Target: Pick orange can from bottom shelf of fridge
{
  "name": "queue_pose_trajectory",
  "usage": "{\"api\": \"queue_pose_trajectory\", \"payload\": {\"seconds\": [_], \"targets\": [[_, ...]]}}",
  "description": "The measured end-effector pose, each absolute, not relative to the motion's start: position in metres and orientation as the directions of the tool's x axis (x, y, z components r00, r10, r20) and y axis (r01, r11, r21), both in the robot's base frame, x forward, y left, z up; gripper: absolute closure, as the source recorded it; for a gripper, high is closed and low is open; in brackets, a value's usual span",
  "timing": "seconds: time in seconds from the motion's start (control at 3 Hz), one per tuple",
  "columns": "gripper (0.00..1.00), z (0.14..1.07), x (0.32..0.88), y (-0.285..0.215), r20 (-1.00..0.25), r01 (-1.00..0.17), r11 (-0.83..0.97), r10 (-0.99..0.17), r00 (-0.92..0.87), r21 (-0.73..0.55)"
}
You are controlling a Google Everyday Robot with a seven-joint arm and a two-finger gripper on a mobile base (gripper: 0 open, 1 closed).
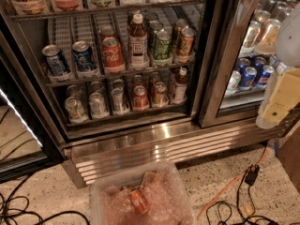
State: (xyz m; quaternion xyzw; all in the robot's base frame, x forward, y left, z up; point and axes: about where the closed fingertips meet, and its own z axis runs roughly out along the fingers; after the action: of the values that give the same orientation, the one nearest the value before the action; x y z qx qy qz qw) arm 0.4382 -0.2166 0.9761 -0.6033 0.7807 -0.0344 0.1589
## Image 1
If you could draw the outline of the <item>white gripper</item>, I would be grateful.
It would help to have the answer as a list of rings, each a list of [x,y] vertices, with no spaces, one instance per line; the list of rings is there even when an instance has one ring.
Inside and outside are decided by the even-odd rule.
[[[267,82],[256,125],[263,129],[278,126],[299,102],[300,68],[272,74]]]

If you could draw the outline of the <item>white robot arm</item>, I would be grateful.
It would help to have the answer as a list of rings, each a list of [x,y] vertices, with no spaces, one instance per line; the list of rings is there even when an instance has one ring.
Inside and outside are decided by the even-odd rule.
[[[281,74],[273,73],[267,83],[256,118],[256,125],[263,129],[278,126],[300,102],[300,5],[283,21],[275,50],[288,68]]]

